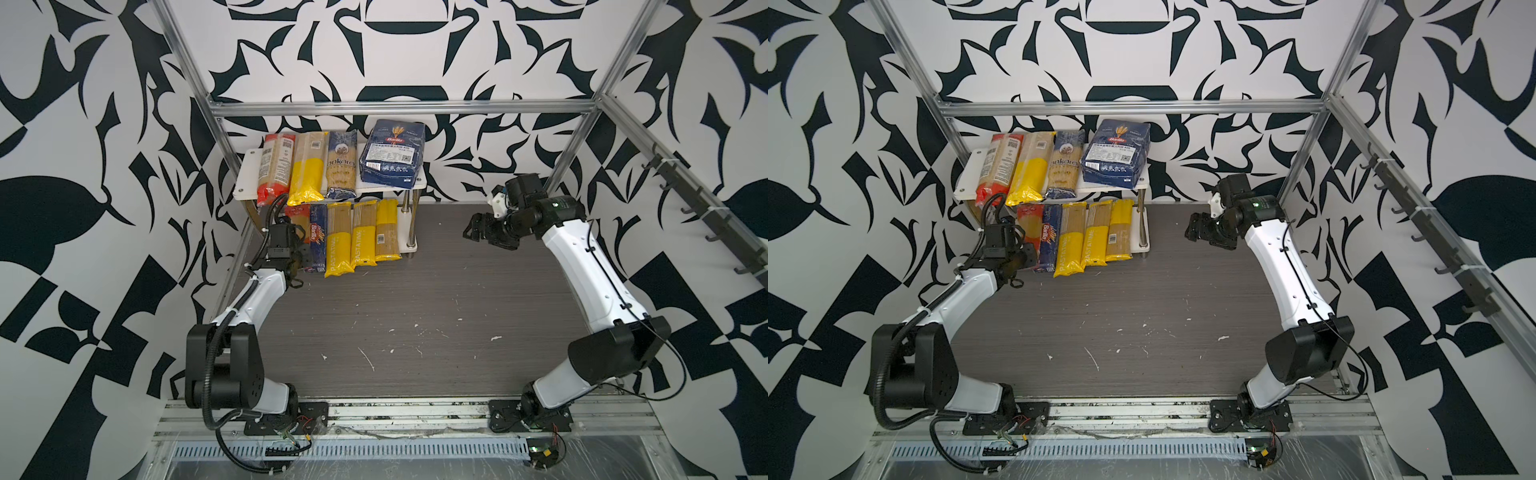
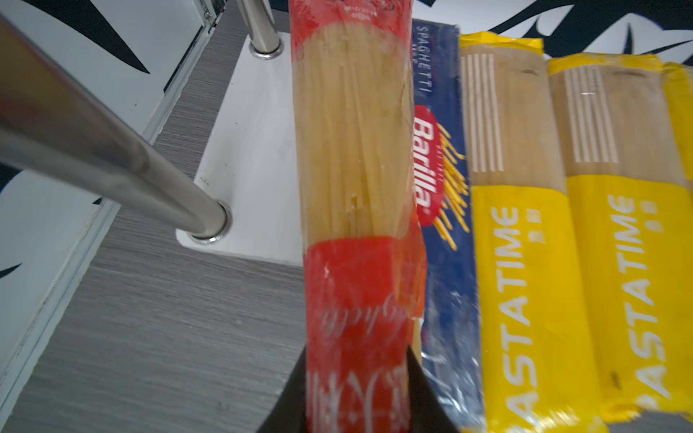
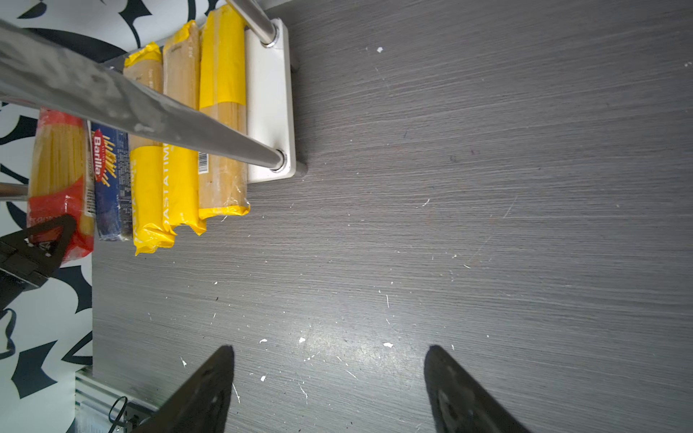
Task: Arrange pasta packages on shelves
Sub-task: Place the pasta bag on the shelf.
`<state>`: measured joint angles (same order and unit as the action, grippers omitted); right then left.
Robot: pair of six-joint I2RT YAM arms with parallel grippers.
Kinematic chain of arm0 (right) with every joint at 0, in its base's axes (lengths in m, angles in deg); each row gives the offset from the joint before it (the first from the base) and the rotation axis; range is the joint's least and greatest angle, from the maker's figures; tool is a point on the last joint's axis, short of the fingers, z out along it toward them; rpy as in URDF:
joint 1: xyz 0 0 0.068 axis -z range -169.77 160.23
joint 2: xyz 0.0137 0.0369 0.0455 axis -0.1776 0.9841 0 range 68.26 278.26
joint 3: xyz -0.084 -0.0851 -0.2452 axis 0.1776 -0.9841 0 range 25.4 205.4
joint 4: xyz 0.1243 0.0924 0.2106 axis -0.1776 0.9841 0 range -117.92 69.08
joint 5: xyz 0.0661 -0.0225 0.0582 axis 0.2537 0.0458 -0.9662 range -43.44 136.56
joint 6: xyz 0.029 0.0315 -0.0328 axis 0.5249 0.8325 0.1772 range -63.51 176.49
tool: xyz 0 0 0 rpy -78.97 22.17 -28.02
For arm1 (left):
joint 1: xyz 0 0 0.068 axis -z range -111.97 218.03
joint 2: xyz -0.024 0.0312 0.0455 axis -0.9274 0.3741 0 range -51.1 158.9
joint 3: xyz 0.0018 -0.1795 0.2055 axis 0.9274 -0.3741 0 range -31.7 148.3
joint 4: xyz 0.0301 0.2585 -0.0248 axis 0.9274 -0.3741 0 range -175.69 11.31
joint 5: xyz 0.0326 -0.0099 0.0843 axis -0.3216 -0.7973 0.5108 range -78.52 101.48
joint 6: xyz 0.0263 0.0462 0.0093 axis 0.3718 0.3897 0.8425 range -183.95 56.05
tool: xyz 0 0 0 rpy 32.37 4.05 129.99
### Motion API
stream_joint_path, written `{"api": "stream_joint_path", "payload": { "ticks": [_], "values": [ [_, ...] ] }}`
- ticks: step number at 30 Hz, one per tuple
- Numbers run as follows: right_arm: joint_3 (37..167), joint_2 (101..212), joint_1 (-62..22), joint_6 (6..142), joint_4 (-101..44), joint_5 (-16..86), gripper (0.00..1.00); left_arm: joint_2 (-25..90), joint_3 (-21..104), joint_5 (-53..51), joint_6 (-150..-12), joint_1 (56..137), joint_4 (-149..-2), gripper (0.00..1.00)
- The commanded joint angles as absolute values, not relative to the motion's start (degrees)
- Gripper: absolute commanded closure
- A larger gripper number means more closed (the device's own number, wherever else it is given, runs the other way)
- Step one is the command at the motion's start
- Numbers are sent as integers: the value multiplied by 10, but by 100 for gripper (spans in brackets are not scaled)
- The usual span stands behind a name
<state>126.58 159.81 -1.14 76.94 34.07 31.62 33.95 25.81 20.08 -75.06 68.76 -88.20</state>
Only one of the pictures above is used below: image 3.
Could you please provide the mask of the blue spaghetti pack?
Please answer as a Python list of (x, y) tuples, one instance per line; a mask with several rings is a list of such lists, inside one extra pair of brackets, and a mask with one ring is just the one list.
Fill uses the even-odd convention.
[(99, 239), (129, 241), (133, 234), (128, 133), (90, 123)]

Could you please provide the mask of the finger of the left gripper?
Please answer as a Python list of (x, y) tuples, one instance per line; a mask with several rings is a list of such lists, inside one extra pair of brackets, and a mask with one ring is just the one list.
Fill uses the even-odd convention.
[(1, 237), (1, 308), (41, 288), (58, 270), (77, 228), (71, 215)]

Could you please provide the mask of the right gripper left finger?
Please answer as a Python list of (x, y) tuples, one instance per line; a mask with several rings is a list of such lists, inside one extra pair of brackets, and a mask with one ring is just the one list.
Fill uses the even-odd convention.
[(221, 346), (137, 432), (216, 432), (226, 429), (235, 352)]

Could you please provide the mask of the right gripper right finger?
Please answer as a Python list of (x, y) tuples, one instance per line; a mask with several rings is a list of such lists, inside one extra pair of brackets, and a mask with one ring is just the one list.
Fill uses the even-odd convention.
[(429, 348), (424, 380), (438, 432), (529, 432), (441, 346)]

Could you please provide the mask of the yellow Pastatime spaghetti pack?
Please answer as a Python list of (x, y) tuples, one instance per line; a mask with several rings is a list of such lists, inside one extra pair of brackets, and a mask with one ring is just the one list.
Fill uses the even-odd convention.
[[(200, 101), (200, 30), (186, 23), (164, 45), (164, 95), (197, 110)], [(164, 144), (164, 225), (207, 231), (199, 216), (199, 153)]]
[[(125, 61), (124, 75), (161, 93), (164, 65), (160, 47), (149, 43), (130, 55)], [(175, 243), (175, 234), (164, 226), (162, 143), (132, 134), (128, 141), (135, 253), (153, 254)]]

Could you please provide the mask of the yellow spaghetti pack small barcode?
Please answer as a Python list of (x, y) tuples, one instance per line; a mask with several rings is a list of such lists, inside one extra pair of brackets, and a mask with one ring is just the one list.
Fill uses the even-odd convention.
[[(212, 11), (202, 31), (200, 111), (239, 133), (247, 132), (245, 20), (231, 5)], [(216, 155), (199, 158), (199, 216), (245, 216), (248, 165)]]

